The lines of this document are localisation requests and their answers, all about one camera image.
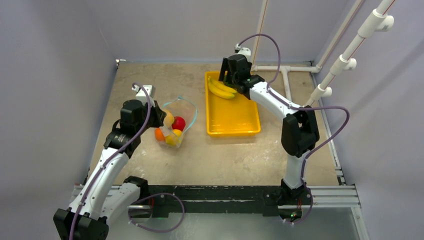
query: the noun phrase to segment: clear plastic bag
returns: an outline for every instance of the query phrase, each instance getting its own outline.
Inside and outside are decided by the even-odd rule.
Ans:
[[[162,107],[162,110],[169,111],[174,118],[183,118],[185,121],[185,127],[181,132],[177,132],[180,134],[180,136],[178,136],[175,133],[176,131],[173,130],[172,126],[166,126],[166,124],[164,124],[164,126],[161,126],[159,129],[161,130],[165,140],[159,141],[156,138],[156,141],[161,145],[179,148],[183,142],[185,134],[196,121],[198,110],[191,101],[186,100],[180,96],[178,96],[178,98],[174,101],[165,103]]]

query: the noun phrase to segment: red apple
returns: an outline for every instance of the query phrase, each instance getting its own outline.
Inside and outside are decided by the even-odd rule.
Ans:
[[[186,127],[186,121],[184,121],[184,118],[180,116],[174,117],[172,129],[178,129],[182,132],[185,127]]]

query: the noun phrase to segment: yellow fruit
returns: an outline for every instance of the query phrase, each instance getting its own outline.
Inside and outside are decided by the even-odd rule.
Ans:
[[[170,134],[168,136],[165,137],[165,143],[171,146],[176,146],[177,143],[181,142],[181,135],[183,134],[182,131],[178,130],[178,129],[174,129],[172,130],[172,132],[174,134]]]
[[[221,97],[223,99],[233,99],[236,95],[234,95],[231,92],[223,91],[219,88],[217,88],[211,80],[207,81],[207,86],[209,87],[209,91],[213,94],[215,94],[218,97]]]
[[[221,82],[221,81],[212,79],[211,82],[212,82],[213,85],[215,85],[215,87],[221,89],[224,92],[229,92],[229,93],[232,93],[232,94],[237,93],[237,91],[234,88],[231,88],[229,86],[225,86],[224,83]]]
[[[172,124],[174,123],[174,116],[172,115],[172,113],[168,110],[163,110],[166,113],[166,117],[163,120],[163,125],[167,128],[171,128]]]

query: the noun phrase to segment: cable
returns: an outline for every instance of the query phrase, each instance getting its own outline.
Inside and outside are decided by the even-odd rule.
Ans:
[[[242,43],[244,43],[245,41],[247,41],[247,40],[249,40],[249,39],[251,39],[251,38],[254,38],[254,37],[257,37],[257,36],[263,36],[263,37],[266,37],[266,38],[268,38],[268,39],[270,39],[273,43],[274,43],[274,45],[275,45],[275,48],[277,49],[277,53],[278,53],[278,66],[277,66],[277,70],[276,70],[276,73],[275,73],[275,76],[274,76],[274,78],[271,80],[271,81],[269,81],[268,83],[267,83],[267,85],[266,85],[266,89],[268,90],[268,92],[269,92],[269,94],[271,94],[271,96],[273,96],[277,101],[279,101],[280,103],[282,103],[282,104],[284,104],[286,107],[288,107],[289,109],[294,109],[294,110],[297,110],[297,111],[315,111],[315,110],[329,110],[329,109],[340,109],[340,110],[343,110],[345,113],[346,113],[346,119],[344,120],[344,122],[343,122],[343,124],[341,125],[341,127],[337,130],[337,131],[335,131],[335,133],[333,134],[333,135],[331,135],[327,140],[325,140],[325,141],[323,141],[320,145],[318,145],[317,147],[315,147],[314,149],[312,149],[306,156],[305,156],[305,158],[303,159],[303,162],[302,162],[302,168],[301,168],[301,172],[300,172],[300,180],[301,180],[301,182],[302,182],[302,184],[303,184],[303,186],[306,188],[306,190],[309,192],[309,195],[310,195],[310,206],[309,206],[309,209],[307,210],[307,212],[306,212],[306,214],[305,215],[303,215],[302,216],[302,218],[299,220],[299,221],[296,221],[296,222],[292,222],[291,224],[292,225],[294,225],[294,224],[298,224],[298,223],[301,223],[302,221],[304,221],[308,216],[309,216],[309,214],[311,213],[311,211],[312,211],[312,205],[314,204],[314,198],[313,198],[313,196],[312,196],[312,192],[311,192],[311,189],[309,188],[309,187],[307,187],[306,186],[306,183],[305,183],[305,181],[304,181],[304,174],[305,174],[305,166],[306,166],[306,161],[307,161],[307,159],[313,154],[313,153],[315,153],[316,151],[318,151],[320,148],[322,148],[324,145],[326,145],[327,143],[329,143],[331,140],[333,140],[345,127],[346,127],[346,124],[348,124],[348,121],[349,121],[349,118],[350,118],[350,113],[349,113],[349,111],[345,108],[345,107],[343,107],[343,106],[319,106],[319,107],[294,107],[294,106],[291,106],[288,102],[286,102],[286,101],[284,101],[283,99],[281,99],[280,97],[278,97],[276,94],[274,94],[272,91],[270,91],[270,88],[271,88],[271,84],[277,79],[277,77],[278,77],[278,74],[279,74],[279,72],[280,72],[280,64],[281,64],[281,54],[280,54],[280,48],[279,48],[279,46],[278,46],[278,44],[277,44],[277,42],[271,37],[271,36],[269,36],[269,35],[267,35],[267,34],[263,34],[263,33],[257,33],[257,34],[253,34],[253,35],[251,35],[251,36],[248,36],[248,37],[246,37],[245,39],[243,39],[240,43],[239,43],[239,46],[241,46],[242,45]]]
[[[136,84],[133,83],[132,86],[139,86],[141,88],[141,90],[143,90],[144,94],[146,96],[148,96],[148,92],[146,91],[146,89],[143,87],[143,85],[140,84]],[[95,173],[92,181],[87,185],[87,189],[85,190],[84,194],[82,195],[81,198],[81,204],[78,205],[78,207],[76,208],[75,214],[73,215],[73,219],[72,219],[72,224],[70,225],[70,232],[69,232],[69,240],[73,240],[74,239],[74,231],[75,231],[75,224],[77,223],[77,217],[79,216],[80,212],[81,212],[81,208],[83,207],[85,200],[87,199],[87,195],[90,193],[91,188],[93,187],[93,184],[96,182],[97,178],[99,177],[100,173],[106,169],[108,167],[108,164],[110,161],[112,161],[112,159],[114,157],[116,157],[116,155],[118,155],[120,152],[122,152],[123,150],[125,150],[125,148],[128,147],[128,145],[130,145],[138,136],[140,136],[143,132],[143,130],[145,129],[147,123],[149,122],[149,117],[150,117],[150,108],[152,106],[152,103],[150,102],[150,97],[147,97],[147,116],[146,119],[144,120],[143,125],[141,126],[140,130],[138,130],[138,132],[127,142],[125,143],[122,147],[120,147],[114,154],[112,154],[109,158],[107,158],[104,161],[103,166],[105,166],[105,168],[99,168],[98,171]]]
[[[135,225],[136,227],[142,228],[142,229],[144,229],[144,230],[147,230],[147,231],[150,231],[150,232],[153,232],[153,233],[160,233],[160,234],[163,234],[163,233],[169,233],[169,232],[171,232],[171,231],[175,230],[176,228],[178,228],[178,227],[181,225],[181,223],[183,222],[184,217],[186,216],[186,209],[184,208],[184,205],[183,205],[183,202],[181,201],[181,199],[179,199],[179,198],[178,198],[177,196],[175,196],[174,194],[167,193],[167,192],[163,192],[163,193],[156,193],[156,194],[150,195],[150,196],[148,196],[148,197],[142,198],[142,199],[140,199],[140,200],[137,200],[137,201],[136,201],[136,202],[134,202],[133,204],[139,204],[139,203],[144,202],[145,200],[152,199],[152,198],[154,198],[154,197],[156,197],[156,196],[160,196],[160,195],[168,195],[168,196],[172,196],[172,197],[174,197],[174,198],[175,198],[175,199],[179,202],[179,204],[181,205],[181,209],[182,209],[182,216],[181,216],[181,218],[179,219],[178,223],[177,223],[175,226],[171,227],[170,229],[166,229],[166,230],[158,230],[158,229],[153,229],[153,228],[150,228],[150,227],[146,227],[146,226],[143,226],[143,225],[140,225],[140,224],[138,224],[138,223],[134,222],[134,221],[133,221],[133,219],[131,218],[130,211],[128,211],[128,219],[129,219],[129,222],[128,222],[128,223],[129,223],[129,224],[131,223],[131,224]]]

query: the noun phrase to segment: gray floor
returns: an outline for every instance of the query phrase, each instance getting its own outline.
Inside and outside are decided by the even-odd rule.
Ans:
[[[286,172],[287,154],[281,146],[282,123],[258,105],[261,133],[244,138],[211,138],[206,133],[205,72],[218,71],[220,64],[141,64],[123,63],[100,128],[91,169],[97,164],[103,143],[120,116],[124,101],[134,99],[131,84],[137,82],[156,87],[155,100],[160,105],[182,96],[198,110],[195,124],[189,129],[179,149],[159,146],[154,129],[141,137],[142,143],[115,180],[122,184],[128,176],[145,178],[149,184],[160,185],[279,185]],[[267,81],[274,72],[258,72]],[[290,72],[293,101],[304,104],[313,85],[309,73]],[[281,74],[272,86],[284,95]],[[325,127],[316,112],[322,142]],[[338,185],[329,147],[317,151],[308,161],[306,180],[313,186]]]

